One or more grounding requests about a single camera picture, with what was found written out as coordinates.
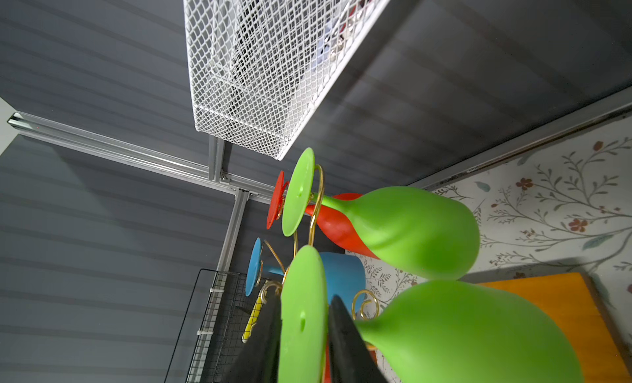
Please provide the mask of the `blue wine glass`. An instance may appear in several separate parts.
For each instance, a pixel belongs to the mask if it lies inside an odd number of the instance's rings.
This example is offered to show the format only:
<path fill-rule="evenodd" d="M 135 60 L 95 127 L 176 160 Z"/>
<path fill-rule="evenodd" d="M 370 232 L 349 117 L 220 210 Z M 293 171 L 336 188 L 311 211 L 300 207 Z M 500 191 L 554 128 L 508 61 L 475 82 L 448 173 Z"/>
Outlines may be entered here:
<path fill-rule="evenodd" d="M 279 264 L 266 266 L 262 261 L 263 240 L 257 238 L 250 257 L 245 282 L 245 296 L 253 294 L 262 273 L 273 275 L 273 279 L 282 279 L 284 270 Z M 320 254 L 328 289 L 329 301 L 338 295 L 348 310 L 352 308 L 355 296 L 366 289 L 365 270 L 362 262 L 355 256 L 323 252 Z"/>

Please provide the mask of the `yellow marker in black basket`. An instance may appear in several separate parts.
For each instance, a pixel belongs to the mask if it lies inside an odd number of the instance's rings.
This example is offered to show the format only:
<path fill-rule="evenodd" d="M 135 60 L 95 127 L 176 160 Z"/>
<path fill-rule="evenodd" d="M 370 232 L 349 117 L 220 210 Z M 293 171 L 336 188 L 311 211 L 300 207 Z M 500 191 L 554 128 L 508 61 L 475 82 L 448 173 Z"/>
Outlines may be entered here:
<path fill-rule="evenodd" d="M 264 301 L 261 299 L 261 297 L 258 297 L 250 313 L 250 317 L 247 321 L 245 331 L 242 335 L 242 343 L 246 343 L 251 337 L 252 332 L 253 332 L 253 327 L 256 325 L 258 321 L 258 317 L 263 305 L 264 305 Z"/>

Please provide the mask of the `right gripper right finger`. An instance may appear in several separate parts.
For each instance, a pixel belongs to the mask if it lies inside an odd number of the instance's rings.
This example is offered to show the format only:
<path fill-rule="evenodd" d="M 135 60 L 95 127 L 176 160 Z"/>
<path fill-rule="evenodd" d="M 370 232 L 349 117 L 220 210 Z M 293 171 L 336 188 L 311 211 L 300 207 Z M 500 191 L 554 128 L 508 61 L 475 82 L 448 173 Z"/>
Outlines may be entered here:
<path fill-rule="evenodd" d="M 343 300 L 329 306 L 329 382 L 386 382 L 360 337 Z"/>

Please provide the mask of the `green wine glass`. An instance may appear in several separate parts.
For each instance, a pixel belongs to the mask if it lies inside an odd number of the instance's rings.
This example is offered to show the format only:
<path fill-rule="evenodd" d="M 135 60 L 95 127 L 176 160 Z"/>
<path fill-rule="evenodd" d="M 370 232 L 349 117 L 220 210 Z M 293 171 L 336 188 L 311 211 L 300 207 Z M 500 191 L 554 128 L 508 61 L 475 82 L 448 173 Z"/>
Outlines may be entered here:
<path fill-rule="evenodd" d="M 324 170 L 314 150 L 300 155 L 291 175 L 281 214 L 285 236 L 301 224 L 310 201 L 314 216 L 323 207 L 338 211 L 361 241 L 382 261 L 428 280 L 458 280 L 474 266 L 481 245 L 478 222 L 463 203 L 432 192 L 390 186 L 354 200 L 313 191 L 314 175 Z"/>
<path fill-rule="evenodd" d="M 278 379 L 319 382 L 335 299 L 324 263 L 303 246 L 281 291 Z M 435 280 L 401 292 L 371 320 L 356 320 L 356 355 L 369 345 L 404 382 L 581 382 L 565 334 L 528 300 L 495 288 Z"/>

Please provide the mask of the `red wine glass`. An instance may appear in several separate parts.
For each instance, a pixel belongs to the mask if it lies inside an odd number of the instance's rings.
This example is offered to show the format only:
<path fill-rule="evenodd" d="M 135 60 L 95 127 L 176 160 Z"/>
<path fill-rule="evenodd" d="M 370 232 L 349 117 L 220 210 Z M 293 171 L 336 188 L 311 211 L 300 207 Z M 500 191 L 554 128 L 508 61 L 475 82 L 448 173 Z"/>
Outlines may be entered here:
<path fill-rule="evenodd" d="M 270 229 L 273 223 L 281 218 L 288 185 L 289 182 L 285 180 L 285 173 L 280 171 L 268 209 L 267 229 Z M 360 239 L 351 221 L 337 210 L 325 206 L 322 207 L 317 225 L 324 235 L 340 248 L 362 256 L 379 259 Z"/>

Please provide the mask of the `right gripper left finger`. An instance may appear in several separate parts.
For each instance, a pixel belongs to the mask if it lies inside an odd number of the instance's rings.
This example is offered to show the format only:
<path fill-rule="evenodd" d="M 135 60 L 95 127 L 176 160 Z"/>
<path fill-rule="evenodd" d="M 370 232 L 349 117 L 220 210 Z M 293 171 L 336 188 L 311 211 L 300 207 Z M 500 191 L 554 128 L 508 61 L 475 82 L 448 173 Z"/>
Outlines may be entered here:
<path fill-rule="evenodd" d="M 281 339 L 281 299 L 263 305 L 252 335 L 222 382 L 277 382 Z"/>

